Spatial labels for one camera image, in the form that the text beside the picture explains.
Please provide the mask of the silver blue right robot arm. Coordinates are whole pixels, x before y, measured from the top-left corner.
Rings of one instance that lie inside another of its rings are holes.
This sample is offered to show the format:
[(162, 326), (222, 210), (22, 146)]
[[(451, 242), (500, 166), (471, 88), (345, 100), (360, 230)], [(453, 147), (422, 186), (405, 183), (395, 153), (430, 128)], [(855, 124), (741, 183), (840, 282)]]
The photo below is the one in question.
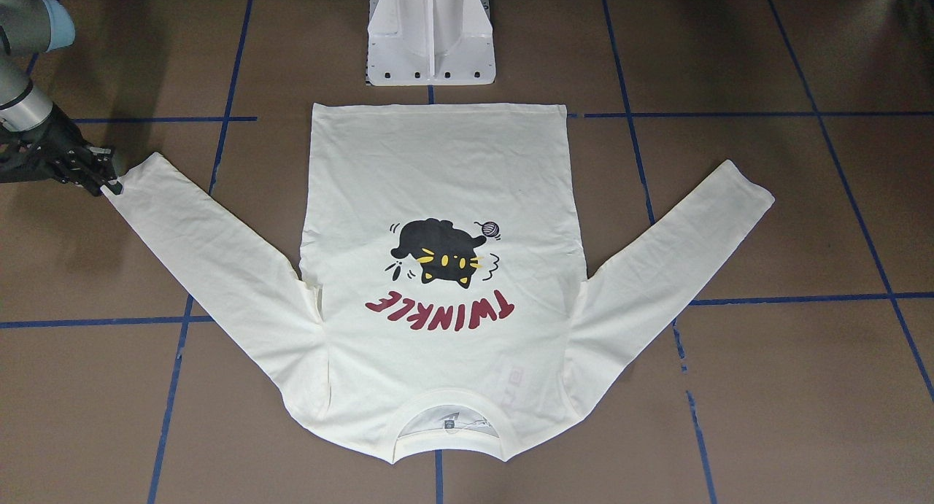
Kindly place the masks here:
[(85, 139), (26, 71), (26, 60), (74, 42), (74, 22), (58, 0), (1, 0), (1, 181), (52, 179), (99, 197), (120, 194), (120, 156)]

